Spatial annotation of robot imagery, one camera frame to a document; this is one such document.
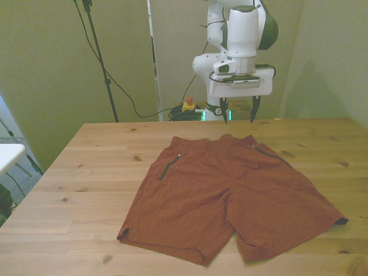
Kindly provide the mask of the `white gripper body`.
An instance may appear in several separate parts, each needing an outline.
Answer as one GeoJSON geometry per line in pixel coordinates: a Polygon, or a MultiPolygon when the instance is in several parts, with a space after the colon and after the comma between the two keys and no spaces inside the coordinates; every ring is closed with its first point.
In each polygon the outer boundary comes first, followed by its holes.
{"type": "Polygon", "coordinates": [[[213,98],[270,95],[273,90],[271,68],[247,75],[211,73],[209,79],[209,95],[213,98]]]}

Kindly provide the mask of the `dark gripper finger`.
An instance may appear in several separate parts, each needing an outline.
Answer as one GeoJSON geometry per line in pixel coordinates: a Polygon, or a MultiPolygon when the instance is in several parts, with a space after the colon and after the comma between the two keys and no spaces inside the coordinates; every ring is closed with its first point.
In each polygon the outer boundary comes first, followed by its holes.
{"type": "Polygon", "coordinates": [[[252,98],[252,109],[251,109],[251,113],[250,113],[250,123],[253,123],[256,114],[258,112],[260,106],[260,96],[253,96],[252,98]]]}
{"type": "Polygon", "coordinates": [[[220,109],[221,109],[221,114],[223,116],[224,122],[227,124],[227,122],[228,122],[228,115],[227,115],[228,101],[227,101],[227,98],[220,98],[220,109]]]}

